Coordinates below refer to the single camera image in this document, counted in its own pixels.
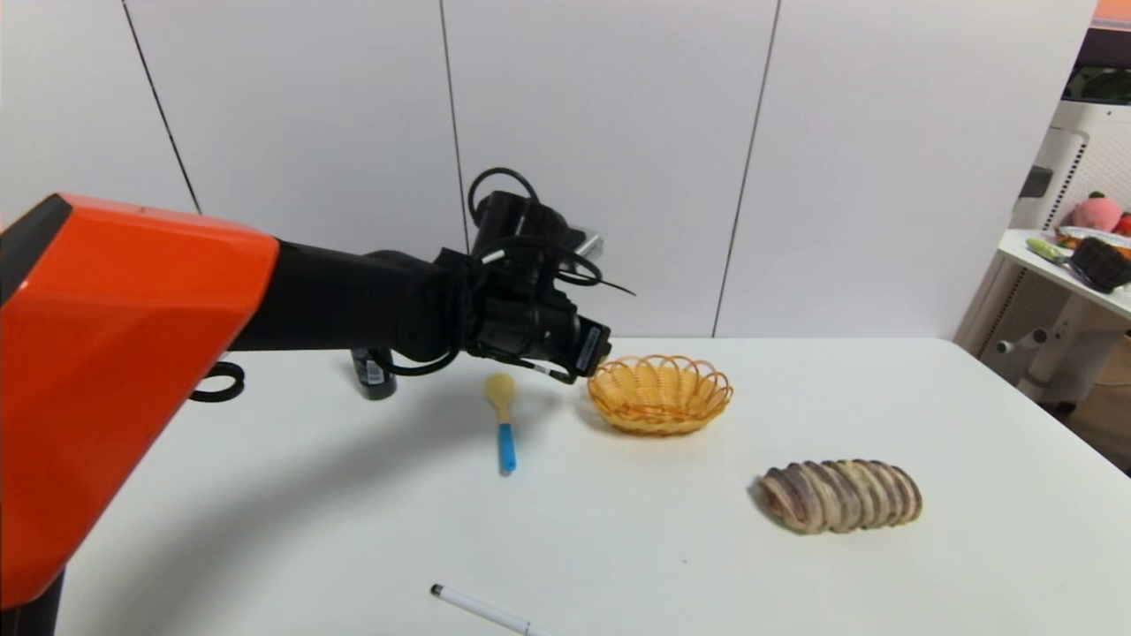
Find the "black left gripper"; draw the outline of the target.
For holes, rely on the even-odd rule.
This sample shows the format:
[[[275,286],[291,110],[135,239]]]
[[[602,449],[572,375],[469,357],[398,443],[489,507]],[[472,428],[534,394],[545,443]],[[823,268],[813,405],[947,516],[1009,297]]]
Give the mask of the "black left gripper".
[[[555,379],[589,378],[610,355],[610,337],[607,326],[576,310],[539,307],[530,358],[558,367]]]

